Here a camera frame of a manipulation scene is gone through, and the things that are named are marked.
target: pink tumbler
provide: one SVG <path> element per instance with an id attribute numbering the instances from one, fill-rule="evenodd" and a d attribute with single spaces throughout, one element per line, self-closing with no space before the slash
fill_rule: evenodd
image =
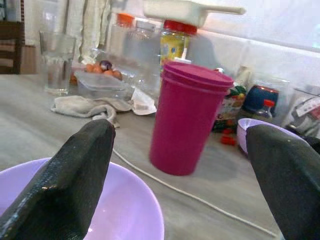
<path id="1" fill-rule="evenodd" d="M 232 86 L 230 77 L 205 67 L 173 61 L 164 65 L 149 154 L 155 167 L 177 176 L 195 170 Z"/>

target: purple bowl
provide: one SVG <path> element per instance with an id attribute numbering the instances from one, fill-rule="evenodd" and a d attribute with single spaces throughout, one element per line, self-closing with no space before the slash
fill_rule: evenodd
<path id="1" fill-rule="evenodd" d="M 236 138 L 237 138 L 238 144 L 240 145 L 240 147 L 242 148 L 242 150 L 246 154 L 248 154 L 248 151 L 247 151 L 247 140 L 246 140 L 247 128 L 253 127 L 253 126 L 256 126 L 256 125 L 261 125 L 261 124 L 274 127 L 276 129 L 279 129 L 282 132 L 288 134 L 289 136 L 292 136 L 292 137 L 295 137 L 297 139 L 303 140 L 298 135 L 296 135 L 296 134 L 294 134 L 294 133 L 292 133 L 292 132 L 290 132 L 290 131 L 282 128 L 282 127 L 279 127 L 277 125 L 273 125 L 271 123 L 268 123 L 268 122 L 265 122 L 265 121 L 260 121 L 260 120 L 257 120 L 257 119 L 252 119 L 252 118 L 242 118 L 242 119 L 240 119 L 238 121 L 238 127 L 236 129 Z"/>
<path id="2" fill-rule="evenodd" d="M 0 215 L 50 158 L 0 172 Z M 152 190 L 137 175 L 110 162 L 85 240 L 164 240 L 164 218 Z"/>

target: gray countertop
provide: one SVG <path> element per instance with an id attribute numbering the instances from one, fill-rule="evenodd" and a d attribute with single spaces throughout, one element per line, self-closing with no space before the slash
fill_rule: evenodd
<path id="1" fill-rule="evenodd" d="M 30 160 L 53 156 L 88 118 L 50 111 L 54 96 L 43 91 L 38 75 L 0 75 L 0 171 Z M 148 159 L 154 115 L 117 116 L 114 148 L 128 161 L 162 181 L 258 226 L 279 228 L 261 193 L 254 171 L 237 147 L 210 135 L 196 171 L 172 176 Z M 153 190 L 161 205 L 166 240 L 271 240 L 273 237 L 231 219 L 130 168 L 117 155 L 111 161 L 133 171 Z"/>

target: glass of water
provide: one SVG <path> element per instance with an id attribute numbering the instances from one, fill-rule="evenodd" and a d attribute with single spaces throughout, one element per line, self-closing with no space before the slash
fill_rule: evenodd
<path id="1" fill-rule="evenodd" d="M 54 95 L 68 94 L 76 39 L 60 32 L 40 32 L 44 90 Z"/>

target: white cable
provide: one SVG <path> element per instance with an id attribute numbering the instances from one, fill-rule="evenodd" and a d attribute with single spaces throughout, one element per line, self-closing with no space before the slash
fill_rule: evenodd
<path id="1" fill-rule="evenodd" d="M 265 229 L 265 228 L 263 228 L 263 227 L 261 227 L 261 226 L 258 226 L 258 225 L 254 224 L 254 223 L 251 222 L 251 221 L 245 220 L 245 219 L 243 219 L 243 218 L 241 218 L 241 217 L 238 217 L 238 216 L 236 216 L 236 215 L 234 215 L 234 214 L 232 214 L 232 213 L 229 213 L 229 212 L 227 212 L 227 211 L 225 211 L 225 210 L 223 210 L 223 209 L 221 209 L 221 208 L 219 208 L 219 207 L 211 204 L 210 202 L 208 202 L 208 201 L 206 201 L 206 200 L 203 200 L 202 198 L 200 198 L 200 197 L 198 197 L 198 196 L 192 195 L 192 194 L 190 194 L 190 193 L 188 193 L 188 192 L 186 192 L 186 191 L 183 191 L 183 190 L 181 190 L 181 189 L 179 189 L 179 188 L 176 188 L 176 187 L 174 187 L 174 186 L 172 186 L 172 185 L 170 185 L 170 184 L 162 181 L 161 179 L 159 179 L 159 178 L 151 175 L 150 173 L 142 170 L 141 168 L 139 168 L 139 167 L 135 166 L 134 164 L 132 164 L 131 162 L 129 162 L 129 161 L 128 161 L 127 159 L 125 159 L 125 157 L 123 157 L 117 150 L 113 149 L 113 152 L 114 152 L 115 155 L 117 155 L 123 162 L 125 162 L 126 164 L 128 164 L 131 168 L 133 168 L 133 169 L 137 170 L 138 172 L 140 172 L 140 173 L 148 176 L 149 178 L 157 181 L 158 183 L 166 186 L 167 188 L 170 188 L 170 189 L 172 189 L 172 190 L 174 190 L 174 191 L 176 191 L 176 192 L 178 192 L 178 193 L 180 193 L 180 194 L 182 194 L 182 195 L 185 195 L 185 196 L 188 196 L 188 197 L 190 197 L 190 198 L 192 198 L 192 199 L 194 199 L 194 200 L 197 200 L 197 201 L 199 201 L 199 202 L 207 205 L 208 207 L 210 207 L 210 208 L 218 211 L 219 213 L 221 213 L 221 214 L 223 214 L 223 215 L 226 215 L 226 216 L 229 217 L 229 218 L 235 219 L 235 220 L 237 220 L 237 221 L 239 221 L 239 222 L 241 222 L 241 223 L 243 223 L 243 224 L 246 224 L 246 225 L 248 225 L 248 226 L 250 226 L 250 227 L 252 227 L 252 228 L 258 229 L 259 231 L 261 231 L 261 232 L 263 232 L 263 233 L 266 233 L 266 234 L 268 234 L 268 235 L 271 235 L 271 236 L 274 237 L 274 238 L 276 238 L 276 237 L 278 236 L 278 235 L 276 235 L 275 233 L 273 233 L 272 231 L 269 231 L 269 230 L 267 230 L 267 229 Z"/>

